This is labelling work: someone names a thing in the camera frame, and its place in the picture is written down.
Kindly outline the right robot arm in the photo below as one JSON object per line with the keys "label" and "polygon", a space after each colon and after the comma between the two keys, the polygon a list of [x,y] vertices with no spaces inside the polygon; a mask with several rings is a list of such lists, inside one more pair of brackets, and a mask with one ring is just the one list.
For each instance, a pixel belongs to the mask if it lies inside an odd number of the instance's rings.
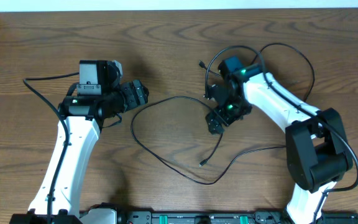
{"label": "right robot arm", "polygon": [[233,56],[218,70],[224,84],[207,87],[207,97],[218,104],[206,116],[209,132],[222,134],[254,106],[262,110],[285,133],[287,167],[295,182],[287,218],[292,223],[315,222],[322,216],[323,194],[353,166],[339,113],[301,101],[260,64],[246,67]]}

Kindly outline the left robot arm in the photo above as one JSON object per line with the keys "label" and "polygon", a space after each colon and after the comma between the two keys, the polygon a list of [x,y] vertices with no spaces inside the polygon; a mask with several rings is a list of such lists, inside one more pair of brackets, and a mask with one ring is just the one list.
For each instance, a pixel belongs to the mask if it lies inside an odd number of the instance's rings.
{"label": "left robot arm", "polygon": [[148,102],[140,80],[122,83],[122,65],[110,60],[81,60],[78,82],[52,110],[57,115],[55,148],[42,185],[25,214],[11,223],[125,223],[115,208],[98,205],[80,212],[86,168],[103,129],[104,120]]}

